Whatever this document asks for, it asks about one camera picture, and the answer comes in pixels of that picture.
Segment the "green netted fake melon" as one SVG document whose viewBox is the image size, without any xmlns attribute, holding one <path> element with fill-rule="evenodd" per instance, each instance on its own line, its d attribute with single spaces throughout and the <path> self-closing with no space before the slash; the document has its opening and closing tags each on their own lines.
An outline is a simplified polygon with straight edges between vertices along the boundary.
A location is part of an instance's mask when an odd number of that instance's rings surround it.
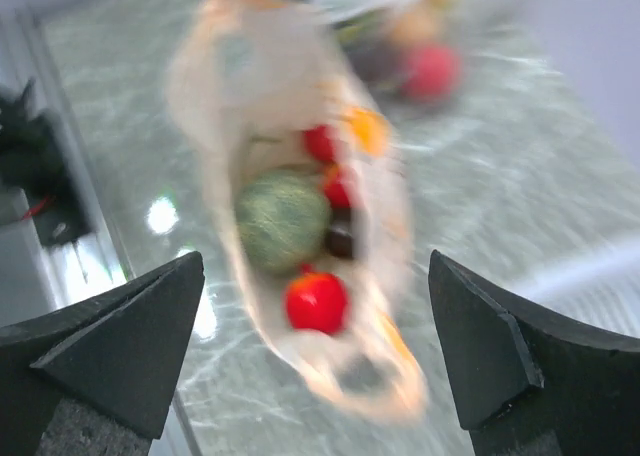
<svg viewBox="0 0 640 456">
<path fill-rule="evenodd" d="M 297 172 L 272 170 L 235 198 L 236 224 L 249 261 L 271 274 L 295 272 L 321 251 L 331 207 L 324 193 Z"/>
</svg>

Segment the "beige plastic bag orange prints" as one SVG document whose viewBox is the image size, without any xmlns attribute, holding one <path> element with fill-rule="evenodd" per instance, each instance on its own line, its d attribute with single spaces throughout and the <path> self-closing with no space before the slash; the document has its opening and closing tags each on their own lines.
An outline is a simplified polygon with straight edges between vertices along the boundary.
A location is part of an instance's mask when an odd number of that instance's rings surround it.
<svg viewBox="0 0 640 456">
<path fill-rule="evenodd" d="M 353 74 L 318 11 L 292 0 L 205 0 L 167 74 L 168 111 L 194 147 L 239 297 L 267 347 L 318 397 L 378 421 L 420 417 L 426 379 L 394 324 L 412 279 L 412 211 L 398 134 Z M 254 177 L 287 168 L 315 178 L 300 133 L 329 125 L 354 174 L 353 261 L 321 268 L 346 283 L 344 332 L 293 330 L 285 280 L 252 263 L 233 208 Z"/>
</svg>

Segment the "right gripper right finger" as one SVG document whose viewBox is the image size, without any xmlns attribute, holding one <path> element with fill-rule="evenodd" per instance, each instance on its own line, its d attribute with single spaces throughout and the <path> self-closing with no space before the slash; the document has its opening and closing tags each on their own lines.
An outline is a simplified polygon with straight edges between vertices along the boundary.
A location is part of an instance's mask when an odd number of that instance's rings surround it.
<svg viewBox="0 0 640 456">
<path fill-rule="evenodd" d="M 475 454 L 638 454 L 638 339 L 547 309 L 439 251 L 428 284 Z"/>
</svg>

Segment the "red fake apple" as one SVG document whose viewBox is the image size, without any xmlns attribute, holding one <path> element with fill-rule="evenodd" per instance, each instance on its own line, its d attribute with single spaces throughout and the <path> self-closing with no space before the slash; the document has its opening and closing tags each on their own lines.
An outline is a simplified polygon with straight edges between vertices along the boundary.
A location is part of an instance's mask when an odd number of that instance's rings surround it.
<svg viewBox="0 0 640 456">
<path fill-rule="evenodd" d="M 285 291 L 285 313 L 295 330 L 339 333 L 345 327 L 349 305 L 349 294 L 342 280 L 311 267 L 306 267 Z"/>
<path fill-rule="evenodd" d="M 352 200 L 348 187 L 353 180 L 354 173 L 349 167 L 336 163 L 329 165 L 321 182 L 321 190 L 332 208 L 351 208 Z"/>
<path fill-rule="evenodd" d="M 321 124 L 302 131 L 303 145 L 315 160 L 333 164 L 337 162 L 338 140 L 331 125 Z"/>
</svg>

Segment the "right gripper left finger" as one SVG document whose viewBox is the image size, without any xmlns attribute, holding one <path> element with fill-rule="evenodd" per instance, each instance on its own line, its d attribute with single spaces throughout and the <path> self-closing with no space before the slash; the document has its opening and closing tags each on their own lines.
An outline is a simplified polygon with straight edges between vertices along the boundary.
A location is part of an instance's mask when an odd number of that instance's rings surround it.
<svg viewBox="0 0 640 456">
<path fill-rule="evenodd" d="M 184 254 L 1 330 L 4 455 L 146 455 L 161 437 L 204 287 Z"/>
</svg>

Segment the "dark brown fake fruit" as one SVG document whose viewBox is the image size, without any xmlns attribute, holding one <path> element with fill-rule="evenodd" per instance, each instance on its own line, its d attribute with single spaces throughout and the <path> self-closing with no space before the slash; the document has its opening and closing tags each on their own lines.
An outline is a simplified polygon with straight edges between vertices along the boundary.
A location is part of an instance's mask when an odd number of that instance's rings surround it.
<svg viewBox="0 0 640 456">
<path fill-rule="evenodd" d="M 330 255 L 353 260 L 355 257 L 355 236 L 351 221 L 334 219 L 327 229 L 324 244 Z"/>
</svg>

